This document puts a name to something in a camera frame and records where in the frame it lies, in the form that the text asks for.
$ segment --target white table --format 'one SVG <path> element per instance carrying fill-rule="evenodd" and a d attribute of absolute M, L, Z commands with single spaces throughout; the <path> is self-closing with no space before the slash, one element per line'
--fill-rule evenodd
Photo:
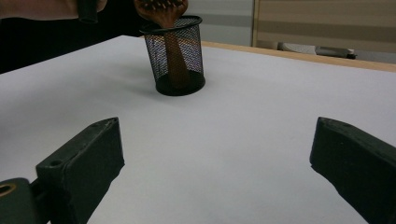
<path fill-rule="evenodd" d="M 396 74 L 203 47 L 205 86 L 155 91 L 144 39 L 121 36 L 0 76 L 0 179 L 120 118 L 126 166 L 90 223 L 365 223 L 309 154 L 318 117 L 396 146 Z"/>

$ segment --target wooden brush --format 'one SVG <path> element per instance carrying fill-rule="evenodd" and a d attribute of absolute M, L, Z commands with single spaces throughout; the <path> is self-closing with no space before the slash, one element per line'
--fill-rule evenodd
<path fill-rule="evenodd" d="M 184 14 L 188 0 L 134 0 L 137 13 L 153 21 L 163 29 L 173 28 L 175 21 Z M 177 36 L 170 32 L 163 35 L 168 64 L 168 76 L 175 89 L 183 89 L 190 83 L 190 74 L 184 62 Z"/>

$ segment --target black cloth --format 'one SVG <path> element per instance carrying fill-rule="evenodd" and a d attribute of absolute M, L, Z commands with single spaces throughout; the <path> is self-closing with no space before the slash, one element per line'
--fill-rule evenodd
<path fill-rule="evenodd" d="M 119 35 L 140 36 L 145 22 L 133 0 L 108 0 L 99 22 L 3 19 L 0 24 L 0 74 L 83 49 Z"/>

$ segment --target black mesh cup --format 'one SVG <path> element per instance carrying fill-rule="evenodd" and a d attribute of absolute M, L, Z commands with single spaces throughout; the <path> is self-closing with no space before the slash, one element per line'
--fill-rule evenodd
<path fill-rule="evenodd" d="M 201 37 L 197 16 L 182 16 L 175 27 L 162 29 L 155 23 L 142 27 L 157 91 L 182 96 L 205 85 Z"/>

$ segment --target cup rim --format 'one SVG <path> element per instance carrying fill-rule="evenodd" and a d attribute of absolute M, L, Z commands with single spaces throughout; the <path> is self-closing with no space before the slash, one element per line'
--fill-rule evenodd
<path fill-rule="evenodd" d="M 188 27 L 192 27 L 195 25 L 198 25 L 202 22 L 202 18 L 199 16 L 181 16 L 178 20 L 180 19 L 196 19 L 196 21 L 186 24 L 186 25 L 182 25 L 182 26 L 178 26 L 178 27 L 173 27 L 173 28 L 157 28 L 159 27 L 158 24 L 154 23 L 154 22 L 150 22 L 149 24 L 143 25 L 140 28 L 140 32 L 143 35 L 163 35 L 165 33 L 169 33 L 169 32 L 175 32 L 178 30 L 183 30 L 186 29 Z"/>

